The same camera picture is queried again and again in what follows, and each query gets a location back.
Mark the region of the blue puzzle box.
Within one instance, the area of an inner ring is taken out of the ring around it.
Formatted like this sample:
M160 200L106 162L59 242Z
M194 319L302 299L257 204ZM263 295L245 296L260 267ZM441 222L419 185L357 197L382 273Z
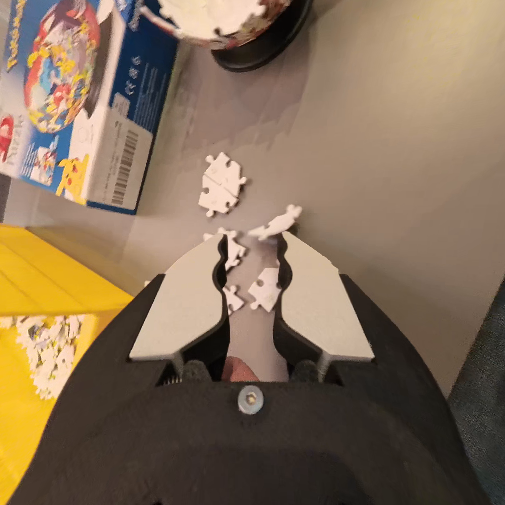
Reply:
M178 41L157 1L11 1L1 173L135 215Z

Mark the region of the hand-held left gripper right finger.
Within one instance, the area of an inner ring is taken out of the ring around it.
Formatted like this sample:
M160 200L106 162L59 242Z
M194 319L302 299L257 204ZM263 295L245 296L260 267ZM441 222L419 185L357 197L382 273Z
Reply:
M315 364L325 377L333 362L370 363L375 354L339 270L289 231L277 242L278 283L274 345L293 369Z

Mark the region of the stacked yellow storage bins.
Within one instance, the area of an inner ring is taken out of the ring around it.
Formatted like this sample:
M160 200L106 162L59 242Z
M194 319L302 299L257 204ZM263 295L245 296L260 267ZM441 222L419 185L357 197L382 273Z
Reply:
M132 299L27 229L1 225L1 317L85 314L72 372ZM27 471L57 400L36 394L25 351L13 330L1 330L1 504Z

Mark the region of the joined white puzzle pieces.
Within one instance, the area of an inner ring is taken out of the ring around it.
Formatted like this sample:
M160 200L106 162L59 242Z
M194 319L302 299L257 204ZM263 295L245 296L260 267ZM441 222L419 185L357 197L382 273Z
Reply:
M238 204L248 178L242 174L242 166L224 152L207 155L205 161L208 167L203 174L198 204L206 210L207 218L213 218L216 213L229 213Z

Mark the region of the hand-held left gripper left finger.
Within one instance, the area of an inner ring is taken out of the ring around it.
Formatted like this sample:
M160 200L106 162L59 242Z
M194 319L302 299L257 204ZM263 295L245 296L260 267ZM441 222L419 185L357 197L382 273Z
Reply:
M161 286L129 353L132 361L167 360L183 369L204 335L228 317L216 277L227 260L227 236L217 233L180 257Z

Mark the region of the black round ball stand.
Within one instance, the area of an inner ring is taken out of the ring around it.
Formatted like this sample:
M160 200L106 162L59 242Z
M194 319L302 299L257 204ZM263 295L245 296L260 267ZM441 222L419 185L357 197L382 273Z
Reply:
M233 73L268 65L294 41L312 9L313 1L291 1L255 39L230 49L211 50L216 63Z

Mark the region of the white puzzle piece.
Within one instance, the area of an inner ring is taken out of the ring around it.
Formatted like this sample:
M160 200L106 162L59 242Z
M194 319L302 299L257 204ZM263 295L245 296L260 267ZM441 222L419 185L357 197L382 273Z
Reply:
M266 225L258 226L249 230L247 232L247 236L254 237L259 241L265 241L271 237L275 237L295 225L301 213L301 206L293 204L287 205L283 214L275 217Z
M250 303L252 310L261 307L266 312L271 312L274 309L281 293L281 288L278 286L278 275L279 267L265 268L249 287L248 294L254 298Z
M204 233L203 234L203 239L204 241L211 241L211 245L215 245L217 247L217 252L214 255L218 262L216 263L213 272L217 273L220 265L221 265L221 260L222 260L222 249L221 247L221 241L224 237L227 237L227 254L226 257L226 262L224 263L224 268L225 271L228 272L231 268L236 267L240 264L241 258L246 254L247 248L240 245L239 243L236 242L236 238L238 236L237 231L235 230L225 230L224 228L220 227L216 233L211 234L211 233Z
M238 295L238 286L224 286L223 292L225 294L229 316L240 310L245 305L245 300Z

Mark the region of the pile of white puzzle pieces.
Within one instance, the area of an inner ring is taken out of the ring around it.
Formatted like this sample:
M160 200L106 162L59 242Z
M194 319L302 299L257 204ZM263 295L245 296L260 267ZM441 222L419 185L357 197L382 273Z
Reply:
M1 317L1 330L13 330L26 353L29 376L42 400L57 399L70 377L85 316Z

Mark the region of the partly built puzzle ball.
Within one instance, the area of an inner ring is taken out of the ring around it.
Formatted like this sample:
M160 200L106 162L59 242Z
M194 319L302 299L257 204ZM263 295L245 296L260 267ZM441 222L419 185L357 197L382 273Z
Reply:
M142 1L136 13L179 41L212 50L242 47L310 1Z

